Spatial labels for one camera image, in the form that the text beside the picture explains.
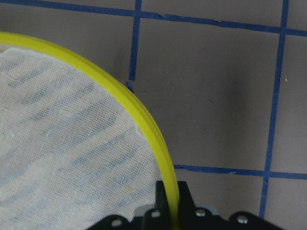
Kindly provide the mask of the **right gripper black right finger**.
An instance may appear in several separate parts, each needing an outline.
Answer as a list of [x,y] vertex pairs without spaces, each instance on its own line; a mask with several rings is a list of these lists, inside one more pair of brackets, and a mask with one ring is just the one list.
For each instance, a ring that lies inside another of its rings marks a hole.
[[188,184],[184,181],[178,182],[179,206],[178,221],[181,230],[196,230],[197,215],[196,206],[191,196]]

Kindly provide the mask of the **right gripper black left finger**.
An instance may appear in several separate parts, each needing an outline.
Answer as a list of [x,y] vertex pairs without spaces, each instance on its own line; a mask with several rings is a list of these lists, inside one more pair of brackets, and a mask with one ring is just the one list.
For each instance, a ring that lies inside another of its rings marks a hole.
[[162,181],[155,183],[155,202],[148,208],[142,218],[142,230],[170,230],[171,218]]

